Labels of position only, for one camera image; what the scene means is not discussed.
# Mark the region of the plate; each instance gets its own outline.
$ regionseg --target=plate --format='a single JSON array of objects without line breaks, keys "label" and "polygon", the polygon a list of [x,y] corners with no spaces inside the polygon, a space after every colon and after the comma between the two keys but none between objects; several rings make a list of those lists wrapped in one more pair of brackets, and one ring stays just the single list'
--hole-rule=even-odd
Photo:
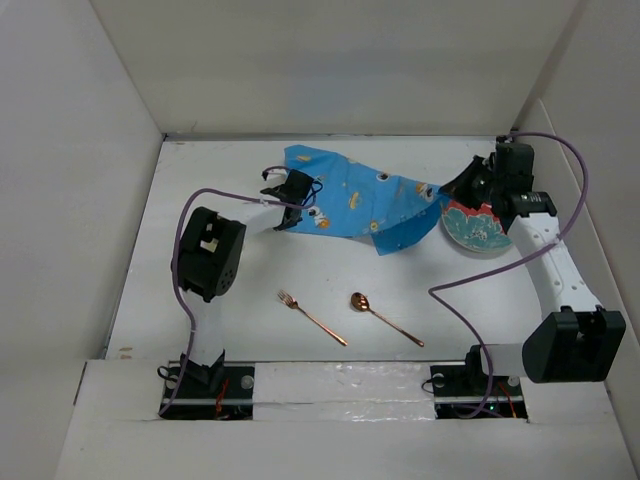
[{"label": "plate", "polygon": [[442,224],[456,243],[473,252],[496,253],[511,246],[500,220],[486,203],[474,210],[451,200],[442,209]]}]

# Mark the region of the screw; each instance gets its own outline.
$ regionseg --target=screw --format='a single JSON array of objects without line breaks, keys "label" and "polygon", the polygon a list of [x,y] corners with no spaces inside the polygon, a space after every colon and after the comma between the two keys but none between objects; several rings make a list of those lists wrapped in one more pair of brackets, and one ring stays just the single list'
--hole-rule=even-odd
[{"label": "screw", "polygon": [[250,390],[253,388],[254,380],[251,375],[245,375],[240,379],[240,386],[245,390]]}]

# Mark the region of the cable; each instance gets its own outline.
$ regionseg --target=cable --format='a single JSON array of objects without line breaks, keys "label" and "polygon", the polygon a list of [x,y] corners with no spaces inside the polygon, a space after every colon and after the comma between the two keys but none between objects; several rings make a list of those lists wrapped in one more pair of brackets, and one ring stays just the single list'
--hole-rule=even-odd
[{"label": "cable", "polygon": [[303,203],[302,205],[294,205],[292,203],[284,203],[276,200],[263,200],[260,198],[246,197],[244,195],[237,195],[235,193],[223,192],[222,190],[217,190],[215,188],[201,188],[200,190],[196,190],[195,192],[193,192],[191,196],[187,199],[187,202],[184,204],[184,207],[182,207],[182,212],[180,213],[180,218],[178,219],[178,225],[176,227],[176,234],[173,239],[173,254],[171,257],[171,280],[173,284],[173,294],[175,295],[176,300],[178,300],[180,307],[182,307],[182,310],[184,310],[184,312],[187,314],[187,317],[189,318],[191,331],[189,333],[189,341],[187,343],[187,349],[184,352],[184,358],[182,359],[182,362],[180,365],[180,373],[178,373],[178,378],[176,379],[176,386],[173,388],[173,391],[171,392],[171,396],[169,397],[169,400],[167,401],[167,403],[164,405],[164,407],[160,409],[160,412],[158,412],[158,415],[160,416],[162,416],[171,407],[174,400],[176,399],[176,396],[178,395],[178,390],[180,389],[180,385],[182,384],[184,373],[187,370],[187,363],[189,362],[189,357],[191,356],[191,350],[193,349],[193,341],[195,339],[195,334],[196,334],[195,316],[193,315],[193,312],[191,311],[189,306],[185,303],[184,299],[182,298],[182,295],[180,294],[180,286],[178,284],[178,253],[180,251],[180,236],[182,235],[182,229],[184,227],[184,222],[187,218],[187,213],[189,213],[189,208],[191,208],[191,205],[196,200],[196,198],[198,198],[203,193],[212,193],[214,195],[233,198],[235,200],[244,200],[246,202],[251,202],[251,203],[266,203],[268,205],[289,207],[297,210],[307,210],[313,207],[316,203],[315,195],[313,196],[313,201],[309,205],[306,205],[306,200],[305,200],[305,203]]},{"label": "cable", "polygon": [[549,250],[551,250],[553,247],[555,247],[558,242],[563,240],[566,237],[567,233],[569,233],[569,231],[573,227],[574,223],[576,223],[576,220],[578,219],[578,215],[580,215],[580,212],[582,211],[582,207],[584,206],[584,204],[585,204],[585,202],[587,200],[587,191],[589,190],[589,171],[587,169],[587,164],[584,161],[584,158],[582,157],[580,152],[569,141],[565,140],[562,137],[558,137],[557,135],[553,135],[553,134],[550,134],[550,133],[544,133],[544,132],[514,132],[514,133],[510,133],[509,135],[505,135],[505,137],[512,138],[512,139],[519,138],[519,137],[549,138],[549,139],[555,140],[556,142],[559,142],[562,145],[564,145],[565,147],[567,147],[571,151],[571,153],[573,153],[575,155],[576,160],[578,161],[578,164],[580,165],[580,169],[582,170],[582,191],[580,192],[580,198],[578,199],[578,203],[576,205],[575,210],[573,211],[573,214],[569,218],[569,221],[564,226],[564,228],[560,230],[560,233],[558,234],[558,236],[556,238],[556,241],[554,241],[552,243],[548,243],[544,247],[542,247],[539,250],[527,255],[526,257],[523,257],[520,260],[517,260],[515,262],[509,263],[508,265],[505,265],[503,267],[496,268],[494,270],[490,270],[488,272],[481,273],[481,274],[478,274],[478,275],[473,275],[471,277],[463,278],[462,280],[457,280],[455,282],[450,282],[450,283],[445,283],[445,284],[442,284],[442,285],[437,285],[437,286],[431,287],[429,289],[429,295],[431,295],[438,303],[440,303],[447,310],[449,310],[456,317],[458,317],[458,319],[460,319],[460,321],[462,321],[462,323],[464,323],[467,326],[467,328],[469,330],[471,330],[471,333],[473,333],[473,335],[476,337],[476,340],[478,340],[478,343],[480,344],[480,348],[482,348],[482,351],[483,351],[483,353],[484,353],[484,355],[485,355],[485,357],[487,359],[487,370],[488,370],[488,374],[487,374],[487,376],[488,376],[487,390],[485,391],[484,396],[482,397],[482,400],[480,401],[478,406],[475,407],[473,412],[471,412],[466,418],[473,418],[476,415],[478,415],[478,413],[480,413],[483,410],[484,406],[486,405],[487,399],[491,396],[491,392],[493,391],[493,361],[491,360],[491,356],[489,355],[489,350],[487,349],[487,345],[484,343],[484,341],[480,337],[480,334],[474,328],[474,326],[471,324],[471,322],[469,322],[469,320],[467,320],[464,317],[464,315],[462,315],[451,304],[447,303],[441,297],[436,295],[436,292],[439,292],[439,291],[442,291],[442,290],[448,290],[448,289],[454,288],[454,287],[459,287],[461,285],[467,285],[468,283],[476,282],[478,280],[483,280],[485,278],[493,277],[494,275],[498,275],[500,273],[508,272],[509,270],[517,268],[517,267],[519,267],[521,265],[524,265],[527,262],[530,262],[531,260],[534,260],[534,259],[544,255]]},{"label": "cable", "polygon": [[509,401],[509,407],[511,407],[511,416],[513,418],[518,418],[518,416],[516,415],[516,409],[514,408],[513,402],[511,401],[511,395],[509,395],[509,392],[507,391],[507,389],[504,388],[504,385],[502,385],[502,382],[498,382],[498,388],[500,388],[500,390],[502,390],[504,394],[507,396],[507,400]]},{"label": "cable", "polygon": [[[456,415],[458,415],[458,418],[461,418],[463,420],[468,420],[470,418],[469,415],[460,415],[458,412],[456,412],[456,408],[466,408],[467,410],[475,410],[477,409],[477,407],[473,406],[473,405],[465,405],[465,404],[460,404],[460,403],[456,403],[455,406],[451,406],[451,409],[453,410],[453,413],[455,413]],[[492,410],[489,410],[488,408],[481,408],[480,412],[482,413],[486,413],[487,415],[491,415],[492,417],[496,417],[496,418],[504,418],[502,415],[500,415],[498,412],[494,412]]]}]

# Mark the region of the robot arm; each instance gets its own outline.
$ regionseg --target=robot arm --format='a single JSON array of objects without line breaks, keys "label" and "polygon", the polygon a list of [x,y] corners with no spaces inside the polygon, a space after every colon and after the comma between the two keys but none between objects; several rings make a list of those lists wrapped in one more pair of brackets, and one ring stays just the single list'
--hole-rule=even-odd
[{"label": "robot arm", "polygon": [[185,370],[191,388],[210,394],[218,391],[224,378],[221,302],[212,300],[224,295],[235,281],[244,239],[264,230],[285,230],[299,223],[302,211],[287,205],[303,205],[316,193],[314,182],[308,175],[290,170],[282,185],[261,191],[282,205],[245,203],[230,212],[233,220],[205,207],[196,208],[191,214],[180,237],[177,259],[178,285],[193,312],[198,333]]},{"label": "robot arm", "polygon": [[[540,301],[542,323],[518,347],[520,363],[536,383],[602,381],[626,324],[620,312],[601,306],[582,280],[564,241],[558,240],[560,229],[551,198],[531,191],[533,156],[529,145],[499,139],[489,158],[474,157],[440,192],[469,208],[490,203],[523,257],[555,243],[526,264]],[[492,358],[495,367],[500,360],[493,352]],[[503,365],[510,363],[509,355],[502,360]],[[497,370],[506,372],[508,366]]]}]

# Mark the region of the white table surface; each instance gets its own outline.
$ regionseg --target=white table surface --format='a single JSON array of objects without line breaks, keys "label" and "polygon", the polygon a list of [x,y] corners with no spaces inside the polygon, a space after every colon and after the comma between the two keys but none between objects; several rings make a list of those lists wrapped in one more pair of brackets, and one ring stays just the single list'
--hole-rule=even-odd
[{"label": "white table surface", "polygon": [[[187,197],[201,187],[253,195],[262,168],[283,162],[286,146],[334,150],[372,167],[442,184],[487,155],[491,139],[469,137],[309,137],[291,141],[165,142],[138,234],[107,358],[166,361],[184,348],[188,325],[173,298],[169,262],[175,225]],[[205,195],[225,215],[238,202]],[[245,241],[237,280],[222,302],[227,359],[461,359],[476,343],[467,328],[427,295],[439,283],[519,258],[515,248],[494,258],[454,245],[439,225],[417,246],[380,257],[370,241],[264,232]],[[349,341],[341,347],[276,298],[283,288]],[[419,348],[381,321],[350,309],[352,292],[425,342]],[[488,343],[523,342],[540,322],[526,269],[443,294],[472,320]]]}]

